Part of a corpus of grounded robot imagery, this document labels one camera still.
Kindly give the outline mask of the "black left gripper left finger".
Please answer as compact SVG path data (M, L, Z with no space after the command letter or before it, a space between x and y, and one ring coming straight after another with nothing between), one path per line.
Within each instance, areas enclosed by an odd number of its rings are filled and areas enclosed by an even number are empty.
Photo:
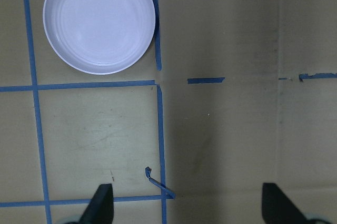
M101 184L90 200L78 223L107 223L114 219L112 184Z

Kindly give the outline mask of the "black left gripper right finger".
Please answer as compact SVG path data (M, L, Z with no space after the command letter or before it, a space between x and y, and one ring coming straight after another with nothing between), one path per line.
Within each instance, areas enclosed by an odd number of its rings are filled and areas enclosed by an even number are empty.
M262 186L262 218L265 223L308 223L305 215L271 182Z

